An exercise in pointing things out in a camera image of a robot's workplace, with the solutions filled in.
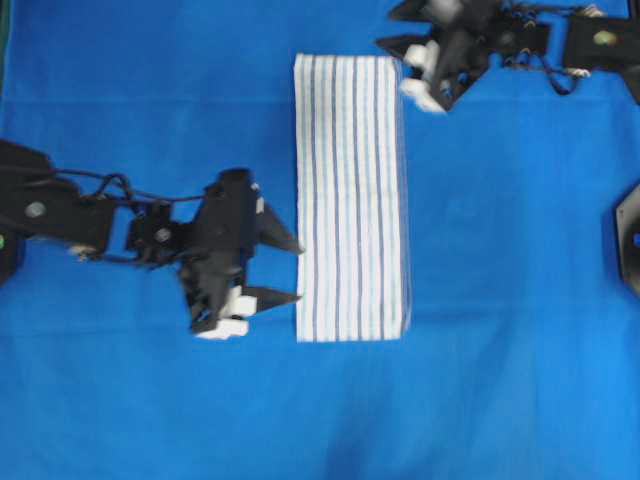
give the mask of blue fabric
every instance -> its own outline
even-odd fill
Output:
[[[385,20],[394,3],[13,2],[1,133],[171,195],[248,166],[293,227],[294,54],[376,53],[412,28]],[[0,478],[638,478],[640,301],[611,212],[640,180],[640,111],[622,81],[559,98],[492,70],[446,118],[405,111],[403,340],[298,345],[283,308],[200,341],[170,270],[32,243],[0,290]],[[268,248],[251,273],[295,288]]]

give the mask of black cable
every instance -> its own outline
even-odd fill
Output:
[[[204,195],[193,195],[189,197],[163,197],[161,195],[155,195],[153,193],[148,193],[142,190],[136,190],[131,188],[129,183],[129,179],[120,173],[112,173],[109,175],[101,175],[99,173],[88,172],[85,170],[74,170],[74,169],[44,169],[44,168],[31,168],[31,167],[19,167],[19,166],[7,166],[0,165],[0,172],[13,172],[13,173],[23,173],[25,175],[37,175],[37,176],[46,176],[53,177],[55,175],[71,175],[77,177],[87,177],[93,178],[96,180],[101,180],[102,183],[98,187],[98,190],[94,193],[94,195],[102,194],[106,188],[113,182],[114,180],[118,180],[118,183],[115,185],[120,188],[124,195],[125,199],[133,203],[133,196],[136,195],[138,197],[148,198],[151,200],[157,200],[161,202],[167,203],[179,203],[179,202],[192,202],[196,200],[202,200]],[[45,180],[36,180],[35,182],[30,183],[30,186],[36,186],[40,182],[45,182]]]

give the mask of folded cloth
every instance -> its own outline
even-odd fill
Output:
[[[411,314],[399,63],[298,55],[294,76],[297,339],[397,339]]]

